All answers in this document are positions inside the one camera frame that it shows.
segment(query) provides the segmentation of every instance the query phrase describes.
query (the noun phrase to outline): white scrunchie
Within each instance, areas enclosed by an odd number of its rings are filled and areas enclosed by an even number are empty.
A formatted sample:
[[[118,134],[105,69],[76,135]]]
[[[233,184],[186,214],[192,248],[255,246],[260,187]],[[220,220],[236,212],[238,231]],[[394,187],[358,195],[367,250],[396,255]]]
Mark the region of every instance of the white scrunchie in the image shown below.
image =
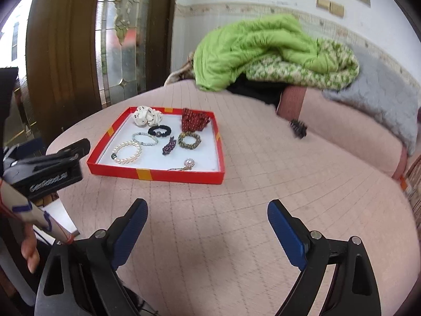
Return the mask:
[[[140,106],[133,113],[133,120],[139,127],[146,126],[159,126],[162,122],[162,113],[147,106]]]

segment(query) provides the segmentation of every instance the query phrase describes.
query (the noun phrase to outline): blue gripper pad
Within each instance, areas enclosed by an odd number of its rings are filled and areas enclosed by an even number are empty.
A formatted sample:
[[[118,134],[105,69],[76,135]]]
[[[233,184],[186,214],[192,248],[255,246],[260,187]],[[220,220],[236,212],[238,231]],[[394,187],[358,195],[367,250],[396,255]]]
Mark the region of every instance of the blue gripper pad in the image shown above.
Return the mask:
[[[115,241],[114,257],[111,262],[114,270],[126,263],[147,219],[148,204],[143,201],[130,218],[119,238]]]
[[[304,244],[274,202],[267,207],[267,217],[291,265],[303,271],[307,266]]]

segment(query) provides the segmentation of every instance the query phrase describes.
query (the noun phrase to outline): yellow tape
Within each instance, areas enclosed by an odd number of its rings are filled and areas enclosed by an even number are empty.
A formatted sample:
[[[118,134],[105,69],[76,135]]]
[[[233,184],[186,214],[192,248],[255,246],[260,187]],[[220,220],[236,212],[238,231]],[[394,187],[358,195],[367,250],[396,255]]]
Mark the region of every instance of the yellow tape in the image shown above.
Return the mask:
[[[152,179],[152,175],[151,175],[151,170],[147,170],[147,169],[136,169],[136,172],[137,172],[137,176],[142,181],[151,181],[151,180],[153,180]]]

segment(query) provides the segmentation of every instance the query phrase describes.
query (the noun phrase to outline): green blanket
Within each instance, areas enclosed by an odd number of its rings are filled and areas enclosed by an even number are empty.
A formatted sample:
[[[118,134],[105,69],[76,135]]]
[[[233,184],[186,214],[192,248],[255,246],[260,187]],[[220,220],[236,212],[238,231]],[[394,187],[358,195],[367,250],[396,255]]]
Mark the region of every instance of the green blanket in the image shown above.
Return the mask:
[[[290,14],[243,20],[208,33],[193,65],[196,83],[212,91],[225,89],[243,72],[253,80],[321,82],[318,87],[339,90],[359,72],[347,46],[313,40]]]

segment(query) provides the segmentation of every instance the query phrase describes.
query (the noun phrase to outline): sofa armrest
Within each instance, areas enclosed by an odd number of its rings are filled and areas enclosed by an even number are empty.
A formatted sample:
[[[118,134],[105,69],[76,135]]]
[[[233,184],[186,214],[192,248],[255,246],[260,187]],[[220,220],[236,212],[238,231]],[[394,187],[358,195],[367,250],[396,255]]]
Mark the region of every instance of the sofa armrest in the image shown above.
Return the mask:
[[[325,99],[320,90],[288,87],[277,113],[288,121],[300,119],[309,131],[394,179],[405,170],[408,154],[397,137],[366,114]]]

